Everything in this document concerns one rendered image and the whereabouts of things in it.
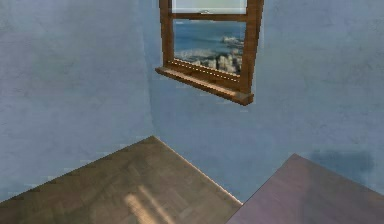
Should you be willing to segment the purple flat-topped furniture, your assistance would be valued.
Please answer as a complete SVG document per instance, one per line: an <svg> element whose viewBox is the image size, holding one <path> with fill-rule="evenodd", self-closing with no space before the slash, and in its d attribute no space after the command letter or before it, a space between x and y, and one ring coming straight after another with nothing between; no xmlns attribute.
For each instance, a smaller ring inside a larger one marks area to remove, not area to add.
<svg viewBox="0 0 384 224"><path fill-rule="evenodd" d="M384 195L293 154L225 224L384 224Z"/></svg>

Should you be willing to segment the brown wooden framed window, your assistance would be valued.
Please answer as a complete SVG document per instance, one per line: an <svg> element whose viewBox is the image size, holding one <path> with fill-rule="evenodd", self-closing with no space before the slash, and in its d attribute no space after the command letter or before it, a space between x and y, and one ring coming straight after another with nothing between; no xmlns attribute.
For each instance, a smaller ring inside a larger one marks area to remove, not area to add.
<svg viewBox="0 0 384 224"><path fill-rule="evenodd" d="M214 0L158 0L165 77L246 106L252 81L264 0L236 5Z"/></svg>

